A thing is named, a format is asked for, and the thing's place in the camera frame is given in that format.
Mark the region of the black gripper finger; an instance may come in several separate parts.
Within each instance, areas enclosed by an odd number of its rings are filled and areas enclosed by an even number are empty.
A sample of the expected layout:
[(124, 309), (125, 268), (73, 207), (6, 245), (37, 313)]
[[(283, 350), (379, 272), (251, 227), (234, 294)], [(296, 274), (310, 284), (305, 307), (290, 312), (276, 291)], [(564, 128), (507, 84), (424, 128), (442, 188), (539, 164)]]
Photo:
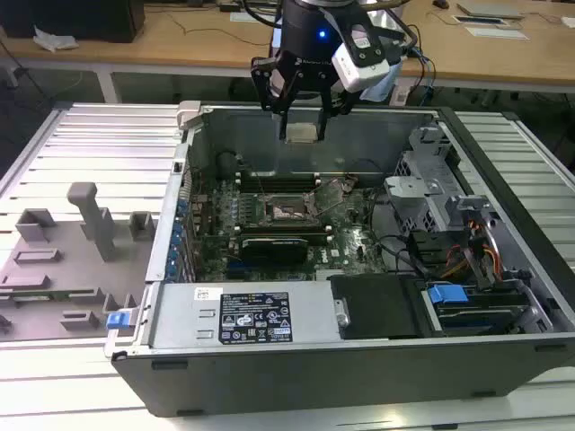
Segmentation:
[(355, 93), (348, 92), (341, 79), (320, 91), (321, 108), (316, 123), (318, 140), (324, 140), (329, 119), (350, 114), (355, 105)]
[[(272, 91), (271, 78), (274, 72), (283, 79), (278, 95)], [(279, 139), (285, 140), (288, 111), (299, 91), (300, 68), (295, 66), (295, 60), (290, 57), (254, 57), (251, 61), (251, 77), (261, 108), (279, 115)]]

